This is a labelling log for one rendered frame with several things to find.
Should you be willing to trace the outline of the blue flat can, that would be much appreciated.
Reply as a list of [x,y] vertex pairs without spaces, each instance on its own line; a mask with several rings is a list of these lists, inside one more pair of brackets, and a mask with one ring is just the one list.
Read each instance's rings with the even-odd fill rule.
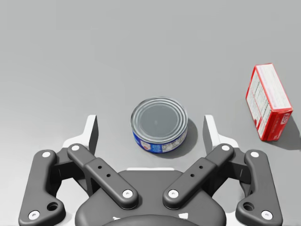
[[184,142],[188,120],[186,109],[175,99],[151,97],[133,109],[130,125],[135,142],[143,150],[163,154]]

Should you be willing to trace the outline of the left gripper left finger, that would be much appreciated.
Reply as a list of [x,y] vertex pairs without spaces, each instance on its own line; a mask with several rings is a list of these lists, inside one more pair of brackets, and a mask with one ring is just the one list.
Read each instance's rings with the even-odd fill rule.
[[55,226],[66,217],[64,203],[57,192],[65,179],[73,178],[92,196],[98,189],[122,209],[138,205],[139,195],[119,173],[103,159],[95,157],[98,141],[97,116],[90,115],[81,135],[69,138],[62,149],[38,151],[31,169],[18,217],[21,226]]

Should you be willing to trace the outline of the red and white carton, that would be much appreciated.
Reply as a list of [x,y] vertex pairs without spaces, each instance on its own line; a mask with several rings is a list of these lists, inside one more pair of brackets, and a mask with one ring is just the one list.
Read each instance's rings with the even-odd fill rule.
[[293,107],[272,63],[254,66],[246,102],[260,140],[279,140]]

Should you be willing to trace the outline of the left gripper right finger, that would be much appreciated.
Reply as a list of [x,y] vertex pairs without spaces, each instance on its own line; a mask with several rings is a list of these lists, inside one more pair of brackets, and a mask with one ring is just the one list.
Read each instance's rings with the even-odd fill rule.
[[[219,134],[214,117],[206,115],[203,122],[206,156],[198,159],[163,193],[163,204],[171,210],[197,202],[196,216],[186,223],[197,226],[280,226],[283,215],[274,184],[270,163],[265,152],[242,152],[238,143]],[[227,179],[240,183],[244,198],[229,220],[229,214],[213,199]]]

